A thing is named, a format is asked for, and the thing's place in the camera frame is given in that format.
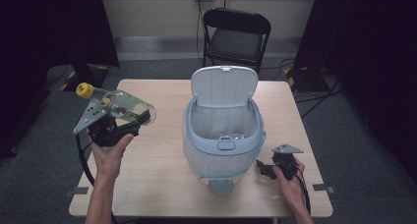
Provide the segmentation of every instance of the person's left hand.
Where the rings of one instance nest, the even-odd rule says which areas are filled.
[[[93,143],[91,150],[97,166],[96,178],[115,181],[120,173],[123,153],[134,136],[128,134],[117,142],[113,147],[100,147]]]

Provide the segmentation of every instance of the table top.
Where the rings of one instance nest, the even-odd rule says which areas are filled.
[[[153,217],[285,217],[292,216],[279,184],[260,174],[254,163],[227,196],[214,195],[190,168],[183,153],[182,125],[192,99],[189,80],[123,80],[123,89],[156,109],[153,124],[141,127],[128,145],[116,181],[113,213],[116,216]],[[274,147],[283,143],[304,150],[296,154],[305,165],[312,216],[328,217],[332,207],[326,191],[314,191],[322,184],[315,156],[307,138],[288,83],[259,81],[253,99],[265,121],[265,140],[258,157],[271,164]],[[89,168],[96,172],[93,156]],[[87,215],[91,185],[85,174],[79,187],[86,195],[74,195],[69,211]]]

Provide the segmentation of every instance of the cable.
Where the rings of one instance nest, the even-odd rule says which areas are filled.
[[[306,180],[304,179],[304,176],[303,176],[303,173],[301,172],[301,170],[300,170],[300,168],[298,168],[298,166],[297,166],[297,169],[298,169],[298,171],[300,171],[300,174],[301,174],[301,177],[303,178],[303,179],[301,179],[298,175],[297,175],[297,173],[295,173],[295,172],[293,172],[285,163],[283,163],[283,162],[281,162],[281,161],[278,161],[277,162],[279,165],[282,165],[282,166],[284,166],[284,168],[286,169],[286,170],[288,170],[288,171],[290,171],[293,175],[294,175],[294,177],[298,180],[298,182],[300,183],[300,185],[301,185],[301,189],[303,189],[303,193],[304,193],[304,200],[306,201],[306,207],[307,207],[307,210],[309,211],[309,213],[311,214],[311,204],[310,204],[310,196],[309,196],[309,192],[307,191],[307,185],[306,185]]]
[[[85,151],[86,148],[88,148],[91,144],[93,144],[93,141],[89,143],[89,145],[87,145],[83,149],[81,146],[81,142],[80,142],[80,135],[76,134],[76,142],[77,142],[77,148],[79,151],[80,162],[83,167],[84,173],[86,174],[87,179],[89,179],[89,182],[91,183],[91,185],[94,187],[94,176],[92,175],[91,170],[89,169],[89,165],[86,160],[86,151]],[[113,210],[111,211],[111,221],[114,224],[119,224],[119,222],[117,221],[116,217],[113,214]]]
[[[292,65],[292,64],[294,63],[294,61],[292,61],[292,62],[290,62],[290,63],[288,63],[288,64],[284,64],[284,65],[282,65],[282,63],[284,63],[285,61],[288,61],[288,60],[294,60],[294,59],[283,59],[283,60],[281,60],[281,62],[279,63],[279,65],[278,65],[278,66],[276,66],[276,67],[263,68],[263,69],[279,69],[279,73],[278,73],[278,75],[277,75],[277,76],[275,76],[275,78],[271,79],[271,81],[274,81],[274,80],[276,80],[277,78],[279,78],[279,76],[281,76],[281,73],[282,73],[282,68],[283,68],[283,67],[288,66],[288,65]]]
[[[343,89],[341,88],[340,90],[335,91],[335,92],[325,92],[325,94],[324,94],[324,95],[321,95],[321,94],[322,94],[322,92],[310,93],[310,94],[308,94],[308,95],[306,95],[306,93],[304,93],[304,94],[300,94],[300,95],[294,96],[294,99],[296,99],[296,98],[298,98],[298,97],[311,97],[311,98],[307,98],[307,99],[300,99],[300,100],[297,100],[297,101],[296,101],[296,103],[301,103],[301,102],[306,102],[306,101],[311,101],[311,100],[321,99],[321,98],[323,98],[323,97],[332,96],[332,95],[338,94],[338,93],[340,93],[340,92],[342,92],[342,91],[343,91]]]
[[[337,82],[338,82],[338,79],[336,79],[335,81],[328,81],[327,82],[327,84],[329,84],[329,83],[335,83],[335,84],[337,84]],[[323,91],[325,91],[325,87],[323,86],[323,81],[321,81],[321,86],[322,86],[322,90]],[[328,94],[328,92],[325,92],[325,93],[323,93],[323,92],[321,92],[321,91],[319,91],[319,92],[315,92],[315,93],[312,93],[312,92],[298,92],[297,91],[297,93],[300,93],[299,95],[296,95],[296,96],[294,96],[294,99],[296,99],[296,98],[298,98],[298,97],[315,97],[315,98],[312,98],[312,99],[304,99],[304,100],[300,100],[300,101],[297,101],[297,102],[303,102],[303,101],[309,101],[309,100],[315,100],[315,99],[320,99],[320,98],[322,98],[322,97],[324,97],[324,96],[326,96],[326,94]]]
[[[328,93],[326,93],[326,95],[324,95],[322,97],[319,97],[321,100],[319,102],[317,102],[312,108],[310,108],[306,113],[304,113],[301,116],[301,119],[303,119],[305,116],[307,116],[307,114],[309,114],[314,108],[316,108],[319,104],[321,104],[323,101],[325,101],[325,99],[329,98],[332,95],[332,93],[333,93],[333,91],[334,91],[334,89],[337,85],[337,82],[338,82],[338,78],[337,78],[336,82],[334,83],[334,85],[331,87],[330,91]]]
[[[200,56],[199,51],[199,30],[200,30],[200,20],[202,20],[202,6],[201,6],[201,0],[197,0],[199,4],[199,17],[197,18],[197,36],[196,36],[196,47],[197,47],[197,55],[199,56],[200,62],[203,64],[202,57]]]

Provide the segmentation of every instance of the trash can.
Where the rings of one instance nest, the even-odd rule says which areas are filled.
[[[238,66],[205,67],[191,78],[183,149],[198,179],[214,194],[233,190],[258,157],[266,134],[252,96],[258,75]]]

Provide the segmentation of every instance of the dark backdrop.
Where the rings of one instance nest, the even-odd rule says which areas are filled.
[[[417,3],[316,0],[295,64],[330,69],[417,182]]]
[[[0,156],[37,114],[48,70],[74,63],[119,67],[102,0],[0,0]]]

